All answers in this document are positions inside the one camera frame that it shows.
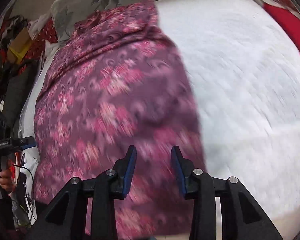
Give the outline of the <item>person's left hand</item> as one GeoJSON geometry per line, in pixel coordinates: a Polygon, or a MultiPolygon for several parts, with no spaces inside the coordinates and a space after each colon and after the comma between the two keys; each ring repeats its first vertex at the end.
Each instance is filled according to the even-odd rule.
{"type": "Polygon", "coordinates": [[[9,168],[0,172],[0,187],[7,193],[11,193],[14,189],[12,172],[9,168]]]}

